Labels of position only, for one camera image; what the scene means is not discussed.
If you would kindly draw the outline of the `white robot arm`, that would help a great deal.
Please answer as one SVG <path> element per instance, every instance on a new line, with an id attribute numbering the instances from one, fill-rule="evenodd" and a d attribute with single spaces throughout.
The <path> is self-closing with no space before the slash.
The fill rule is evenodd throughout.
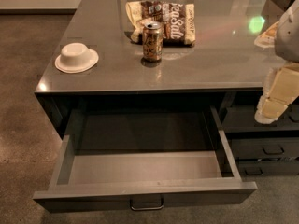
<path id="1" fill-rule="evenodd" d="M 280 68 L 269 70 L 254 115 L 258 123 L 271 124 L 299 97 L 299 0 L 261 33 L 254 44 L 264 49 L 273 48 L 285 61 Z"/>

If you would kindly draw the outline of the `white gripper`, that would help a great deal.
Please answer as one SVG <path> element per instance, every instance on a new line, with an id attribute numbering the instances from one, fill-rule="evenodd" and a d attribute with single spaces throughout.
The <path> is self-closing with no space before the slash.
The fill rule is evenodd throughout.
<path id="1" fill-rule="evenodd" d="M 258 35 L 254 45 L 260 48 L 273 48 L 278 22 Z M 299 96 L 299 63 L 284 63 L 280 68 L 271 68 L 263 84 L 263 96 L 257 104 L 254 118 L 258 123 L 271 124 L 278 120 Z"/>

